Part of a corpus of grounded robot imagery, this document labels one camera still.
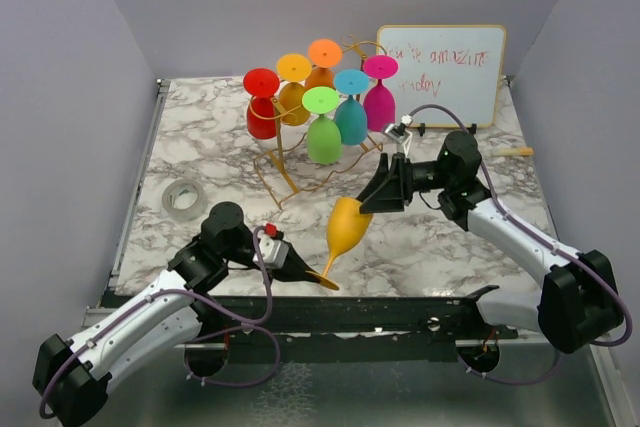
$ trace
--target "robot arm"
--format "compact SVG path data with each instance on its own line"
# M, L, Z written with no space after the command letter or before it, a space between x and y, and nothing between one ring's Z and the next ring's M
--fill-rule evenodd
M477 178L482 157L471 133L450 132L435 161L415 164L406 157L411 135L406 126L390 125L385 134L402 148L390 165L381 154L376 173L357 197L361 214L403 211L415 192L440 190L438 202L449 220L505 252L540 286L534 294L485 293L476 304L485 322L541 332L564 353L622 323L622 311L606 291L617 294L609 260L595 250L583 254L563 245L509 212Z
M40 346L33 377L43 397L41 415L55 415L65 427L83 425L102 408L108 394L142 365L198 337L203 324L219 330L220 313L260 323L262 319L233 314L207 295L228 275L229 261L258 269L257 255L261 255L267 286L272 280L318 282L282 232L267 226L266 234L256 247L240 207L217 204L202 223L201 233L142 292L66 341L57 334L47 339ZM44 412L45 405L53 414Z

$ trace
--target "red button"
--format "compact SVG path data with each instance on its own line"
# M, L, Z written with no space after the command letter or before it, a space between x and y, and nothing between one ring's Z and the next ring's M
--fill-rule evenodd
M273 224L267 224L266 227L264 228L264 232L269 236L269 237L275 237L276 234L278 233L278 229L276 228L275 225Z

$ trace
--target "wine glass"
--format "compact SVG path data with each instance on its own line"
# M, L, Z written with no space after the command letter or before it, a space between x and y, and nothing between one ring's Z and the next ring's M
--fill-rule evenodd
M259 140L272 139L276 136L276 121L257 117L274 117L275 109L271 98L280 87L278 75L269 69L253 69L247 72L242 81L244 89L254 98L247 108L247 129Z
M359 70L345 69L336 74L333 84L338 92L349 96L340 104L333 117L333 121L340 130L342 143L359 145L367 138L367 114L353 96L367 90L369 78Z
M282 123L292 126L304 124L311 114L307 109L302 108L305 88L300 82L311 74L311 62L304 55L287 54L278 60L276 71L280 77L289 82L280 90L278 100L287 111L294 111L283 116Z
M309 46L309 58L311 62L316 64L309 77L307 77L304 86L307 90L314 87L329 87L333 89L333 72L334 67L342 60L342 49L333 40L318 39Z
M327 265L322 274L307 271L320 282L324 282L323 285L328 288L333 288L328 283L331 281L327 278L331 266L339 256L358 245L373 219L373 214L360 213L361 205L360 201L350 197L340 197L337 200L327 223L327 247L329 247Z
M378 83L365 95L362 105L367 113L369 130L381 132L396 120L396 102L382 81L395 75L398 62L388 55L374 55L364 61L362 70L369 77L378 79Z
M340 96L330 87L314 87L302 96L302 105L309 112L318 114L311 122L307 134L307 152L314 162L331 164L342 155L340 129L325 114L340 103Z

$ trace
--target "pink wine glass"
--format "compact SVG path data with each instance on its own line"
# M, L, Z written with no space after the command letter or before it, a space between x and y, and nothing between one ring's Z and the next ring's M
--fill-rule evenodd
M396 101L391 91L382 85L382 80L395 75L398 62L388 55L374 55L365 60L362 70L369 77L378 79L378 83L365 95L362 106L367 113L367 128L381 132L396 120Z

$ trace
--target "red handwritten text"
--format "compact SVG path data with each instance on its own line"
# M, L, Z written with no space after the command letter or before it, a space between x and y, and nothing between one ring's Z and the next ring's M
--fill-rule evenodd
M411 57L413 58L413 60L417 60L418 63L421 62L420 60L420 56L422 55L422 51L420 50L419 47L413 47L411 44L408 44L409 48L411 49Z
M432 64L458 64L482 67L489 57L488 51L471 52L469 49L433 51L429 56Z
M415 82L402 82L400 88L403 92L431 92L434 97L438 97L441 84L442 81L429 79L427 74L422 74L420 80Z
M398 49L389 49L387 51L387 55L393 57L394 59L402 59L404 57L404 52Z

